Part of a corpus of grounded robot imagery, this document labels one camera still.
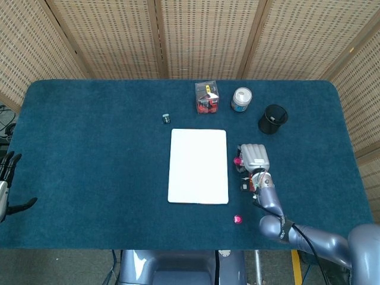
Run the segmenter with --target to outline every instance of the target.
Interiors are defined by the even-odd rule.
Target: black container
[[[259,129],[265,134],[271,135],[277,132],[281,125],[287,121],[287,112],[279,105],[273,104],[265,108],[259,121]]]

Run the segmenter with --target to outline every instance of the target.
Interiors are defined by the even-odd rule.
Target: black cable
[[[321,273],[322,273],[322,275],[323,275],[323,279],[325,280],[325,284],[329,285],[329,282],[328,282],[327,276],[326,276],[326,274],[325,274],[325,271],[324,271],[323,268],[322,268],[322,265],[321,265],[321,263],[320,263],[320,261],[319,261],[319,257],[318,257],[318,255],[316,254],[316,251],[315,251],[313,245],[311,244],[310,240],[308,239],[308,237],[305,236],[305,234],[304,234],[304,233],[303,233],[303,232],[302,232],[302,231],[301,231],[301,230],[300,230],[295,224],[292,225],[292,228],[294,228],[297,232],[299,232],[299,234],[300,234],[300,235],[306,240],[306,242],[307,242],[308,245],[310,246],[310,248],[311,248],[311,250],[312,250],[312,252],[313,252],[313,254],[314,254],[314,256],[315,256],[316,263],[318,264],[319,269],[321,270]]]
[[[12,111],[12,110],[11,110],[11,109],[0,110],[0,115],[3,114],[3,112],[5,112],[5,111]]]
[[[257,203],[256,201],[254,201],[254,205],[255,205],[256,207],[258,207],[258,208],[264,210],[264,211],[267,212],[268,214],[271,214],[271,215],[273,215],[273,216],[275,216],[275,217],[277,217],[277,218],[281,218],[280,215],[278,215],[278,214],[276,214],[276,213],[274,213],[274,212],[272,212],[272,211],[270,211],[270,210],[264,208],[262,205],[260,205],[260,204]],[[324,279],[324,281],[325,281],[325,284],[326,284],[326,285],[330,285],[330,283],[328,282],[327,276],[326,276],[326,274],[325,274],[325,271],[323,270],[322,265],[321,265],[321,263],[320,263],[320,261],[319,261],[318,254],[317,254],[317,252],[315,251],[313,245],[311,244],[309,238],[308,238],[307,236],[305,236],[305,234],[304,234],[304,233],[303,233],[303,232],[302,232],[302,231],[301,231],[301,230],[300,230],[295,224],[292,225],[292,228],[294,228],[297,232],[299,232],[300,235],[306,240],[306,242],[308,243],[308,245],[310,246],[310,248],[311,248],[311,250],[312,250],[312,252],[313,252],[313,254],[314,254],[314,257],[315,257],[315,259],[316,259],[316,263],[318,264],[319,269],[321,270],[321,273],[322,273],[322,275],[323,275],[323,279]]]
[[[266,169],[265,168],[262,168],[260,171],[259,171],[259,175],[257,176],[257,188],[260,187],[260,174],[262,172],[266,172]]]
[[[110,271],[108,272],[106,278],[104,279],[102,285],[108,285],[109,284],[109,282],[111,280],[111,276],[113,274],[113,270],[116,267],[116,262],[117,262],[116,254],[115,254],[115,251],[113,249],[111,250],[111,252],[112,252],[112,256],[113,256],[113,265],[112,265],[112,268],[110,269]]]
[[[5,109],[5,105],[0,105],[0,108],[2,108],[2,110],[0,110],[0,114],[2,114],[2,112],[3,112],[4,109]]]
[[[118,277],[116,278],[115,285],[119,284],[119,279],[120,279],[120,272],[121,272],[121,261],[123,259],[123,250],[120,250],[120,269],[119,269],[119,274]]]
[[[219,285],[219,270],[220,270],[219,251],[215,251],[215,280],[214,280],[215,285]]]
[[[13,122],[14,118],[16,118],[16,113],[13,113],[13,118],[6,125],[4,125],[3,122],[0,121],[0,123],[4,126],[2,129],[0,129],[0,132],[7,128],[7,126],[9,126]]]
[[[309,275],[309,272],[310,272],[310,269],[311,269],[311,264],[309,264],[309,267],[308,267],[308,269],[306,270],[306,273],[305,273],[305,275],[303,276],[303,278],[302,278],[302,285],[305,285],[306,284],[306,279],[307,279],[307,277],[308,277],[308,275]]]

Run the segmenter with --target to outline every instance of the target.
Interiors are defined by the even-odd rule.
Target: white board
[[[167,200],[172,203],[228,203],[226,131],[172,130]]]

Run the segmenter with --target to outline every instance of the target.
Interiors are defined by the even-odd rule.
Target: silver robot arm
[[[272,214],[260,220],[260,232],[269,239],[287,242],[294,248],[313,254],[306,239],[291,225],[285,223],[283,209],[278,199],[269,170],[269,159],[263,145],[241,145],[244,168],[257,186],[256,203]],[[352,270],[352,285],[380,284],[380,227],[364,224],[355,227],[347,241],[340,235],[313,227],[295,224],[309,239],[319,257]]]

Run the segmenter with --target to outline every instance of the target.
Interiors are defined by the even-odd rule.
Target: wicker screen
[[[67,46],[37,0],[0,5],[0,100],[19,111],[31,82],[83,78]]]
[[[380,31],[332,79],[355,151],[380,141]]]
[[[373,217],[380,223],[380,159],[359,167]]]
[[[379,8],[378,0],[273,0],[244,77],[319,78]]]
[[[170,78],[236,78],[258,0],[161,0]]]
[[[151,0],[49,0],[97,78],[159,78]]]

